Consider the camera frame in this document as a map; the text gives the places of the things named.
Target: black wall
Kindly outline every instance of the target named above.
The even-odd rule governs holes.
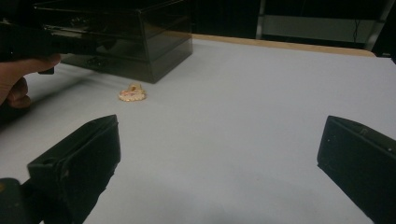
[[[376,56],[391,56],[396,60],[396,3],[390,10],[382,31],[375,42],[372,52]]]
[[[266,0],[265,14],[378,20],[387,0]]]
[[[260,0],[191,0],[192,31],[255,38]]]

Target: person's arm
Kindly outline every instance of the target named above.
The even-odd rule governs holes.
[[[25,75],[46,71],[61,60],[59,54],[48,58],[22,59],[0,63],[0,105],[7,102],[11,107],[25,108],[30,105]]]

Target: small object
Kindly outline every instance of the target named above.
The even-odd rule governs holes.
[[[129,85],[128,90],[120,91],[119,98],[122,101],[141,101],[146,99],[146,92],[142,89],[142,86],[138,83],[132,83]]]
[[[40,75],[53,75],[55,73],[55,68],[50,68],[49,70],[38,72]]]
[[[25,114],[29,112],[29,110],[30,110],[29,107],[17,109],[8,105],[7,102],[3,102],[0,105],[0,127],[3,124],[8,124],[11,121],[23,117]]]

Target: black device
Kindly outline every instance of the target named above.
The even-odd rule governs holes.
[[[358,122],[329,116],[318,167],[374,223],[396,223],[396,141]]]
[[[92,120],[28,164],[30,179],[0,179],[0,223],[83,223],[120,162],[115,115]]]
[[[0,60],[50,56],[54,53],[94,54],[95,40],[57,35],[44,29],[34,12],[39,0],[0,1]],[[53,69],[44,74],[53,74]]]

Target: dark background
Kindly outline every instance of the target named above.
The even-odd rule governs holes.
[[[191,0],[192,32],[256,38],[260,0]],[[379,21],[386,0],[266,0],[265,15]],[[372,50],[377,56],[395,57],[396,12],[389,13]],[[262,39],[363,49],[364,44],[263,36]]]

